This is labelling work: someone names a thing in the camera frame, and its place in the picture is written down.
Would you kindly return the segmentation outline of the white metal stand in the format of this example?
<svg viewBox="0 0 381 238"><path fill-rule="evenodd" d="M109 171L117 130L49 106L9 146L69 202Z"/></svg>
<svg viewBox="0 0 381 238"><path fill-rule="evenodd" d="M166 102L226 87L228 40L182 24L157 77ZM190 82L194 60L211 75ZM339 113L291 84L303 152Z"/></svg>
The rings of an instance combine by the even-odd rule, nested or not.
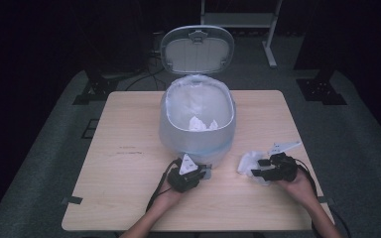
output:
<svg viewBox="0 0 381 238"><path fill-rule="evenodd" d="M200 0L200 23L222 28L267 29L268 37L262 47L269 67L277 66L271 49L283 0L277 0L275 11L271 13L211 13L205 10L205 0Z"/></svg>

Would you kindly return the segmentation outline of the black stand base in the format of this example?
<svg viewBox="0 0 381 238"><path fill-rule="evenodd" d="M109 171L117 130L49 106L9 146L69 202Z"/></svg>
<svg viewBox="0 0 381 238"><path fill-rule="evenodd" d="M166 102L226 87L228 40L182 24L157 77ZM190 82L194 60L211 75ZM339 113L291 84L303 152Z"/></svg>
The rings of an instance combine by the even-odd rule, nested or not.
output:
<svg viewBox="0 0 381 238"><path fill-rule="evenodd" d="M91 101L105 101L109 94L116 90L118 80L104 77L98 70L85 71L87 83L81 94L77 95L73 105L87 105Z"/></svg>
<svg viewBox="0 0 381 238"><path fill-rule="evenodd" d="M342 95L334 90L328 80L300 78L297 79L297 84L306 101L320 101L323 105L346 105Z"/></svg>

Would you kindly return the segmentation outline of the person's left hand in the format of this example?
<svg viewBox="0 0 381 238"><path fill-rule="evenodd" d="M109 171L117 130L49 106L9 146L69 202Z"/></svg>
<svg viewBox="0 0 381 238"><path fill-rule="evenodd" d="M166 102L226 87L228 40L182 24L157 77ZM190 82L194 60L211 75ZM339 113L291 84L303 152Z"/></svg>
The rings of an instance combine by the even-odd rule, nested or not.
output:
<svg viewBox="0 0 381 238"><path fill-rule="evenodd" d="M184 195L184 192L179 192L169 187L160 193L160 198L162 198L167 203L175 204L178 203L184 197Z"/></svg>

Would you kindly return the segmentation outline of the white pedal trash can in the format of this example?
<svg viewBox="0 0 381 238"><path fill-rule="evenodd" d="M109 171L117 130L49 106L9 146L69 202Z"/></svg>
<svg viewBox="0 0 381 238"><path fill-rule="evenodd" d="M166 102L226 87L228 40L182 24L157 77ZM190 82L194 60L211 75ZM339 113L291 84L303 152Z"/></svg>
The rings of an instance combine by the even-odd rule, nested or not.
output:
<svg viewBox="0 0 381 238"><path fill-rule="evenodd" d="M223 71L231 63L234 40L226 30L220 27L185 26L168 32L162 38L160 50L164 69L177 74L179 78L196 74L211 77L213 73ZM180 159L184 155L172 152L176 153ZM197 165L211 165L212 170L218 167L221 161L213 164L194 162ZM210 178L211 170L207 170L206 179Z"/></svg>

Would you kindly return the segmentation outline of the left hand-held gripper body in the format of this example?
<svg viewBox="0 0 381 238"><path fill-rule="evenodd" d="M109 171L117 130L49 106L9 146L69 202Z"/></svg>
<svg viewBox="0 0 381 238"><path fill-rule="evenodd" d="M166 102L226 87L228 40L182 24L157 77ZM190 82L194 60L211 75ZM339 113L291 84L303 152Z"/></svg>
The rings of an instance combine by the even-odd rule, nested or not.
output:
<svg viewBox="0 0 381 238"><path fill-rule="evenodd" d="M206 177L207 170L198 170L197 164L188 154L175 161L177 165L168 173L168 183L179 192L185 192L198 186L199 182Z"/></svg>

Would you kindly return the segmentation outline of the grey tape piece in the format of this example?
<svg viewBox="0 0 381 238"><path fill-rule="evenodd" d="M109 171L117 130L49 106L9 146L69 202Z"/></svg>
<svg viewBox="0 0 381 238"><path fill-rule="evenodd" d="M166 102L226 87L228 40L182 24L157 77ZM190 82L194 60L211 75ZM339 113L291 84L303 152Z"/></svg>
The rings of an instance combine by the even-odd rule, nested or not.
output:
<svg viewBox="0 0 381 238"><path fill-rule="evenodd" d="M64 204L64 205L68 205L69 203L81 204L81 202L82 202L81 197L69 196L69 197L64 197L61 201L61 204Z"/></svg>

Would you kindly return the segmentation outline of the translucent bin liner bag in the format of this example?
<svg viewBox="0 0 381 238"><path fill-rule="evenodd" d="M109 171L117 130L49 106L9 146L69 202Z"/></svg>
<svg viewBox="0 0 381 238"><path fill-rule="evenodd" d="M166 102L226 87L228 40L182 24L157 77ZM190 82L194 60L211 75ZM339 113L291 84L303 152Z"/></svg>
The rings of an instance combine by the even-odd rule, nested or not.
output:
<svg viewBox="0 0 381 238"><path fill-rule="evenodd" d="M196 116L206 131L190 131ZM217 130L209 130L215 120ZM172 151L194 161L213 164L230 150L236 128L235 102L228 87L205 75L188 75L172 82L161 100L159 137Z"/></svg>

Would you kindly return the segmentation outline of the person's right hand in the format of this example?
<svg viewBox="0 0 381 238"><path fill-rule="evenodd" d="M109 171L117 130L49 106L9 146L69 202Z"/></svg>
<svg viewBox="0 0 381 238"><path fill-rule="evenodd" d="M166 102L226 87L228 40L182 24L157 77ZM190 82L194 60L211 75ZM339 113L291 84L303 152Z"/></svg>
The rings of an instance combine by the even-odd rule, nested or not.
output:
<svg viewBox="0 0 381 238"><path fill-rule="evenodd" d="M317 199L311 183L301 171L297 171L296 178L293 181L278 180L277 185L302 205L309 204Z"/></svg>

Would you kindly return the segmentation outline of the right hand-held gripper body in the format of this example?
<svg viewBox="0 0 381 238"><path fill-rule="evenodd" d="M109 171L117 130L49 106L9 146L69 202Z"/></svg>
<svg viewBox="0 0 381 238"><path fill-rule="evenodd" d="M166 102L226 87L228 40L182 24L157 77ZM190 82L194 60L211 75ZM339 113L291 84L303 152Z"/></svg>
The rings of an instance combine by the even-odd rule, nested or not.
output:
<svg viewBox="0 0 381 238"><path fill-rule="evenodd" d="M293 157L287 156L286 151L298 147L300 141L275 143L268 151L269 162L273 166L267 171L266 180L285 180L293 181L297 175L298 166Z"/></svg>

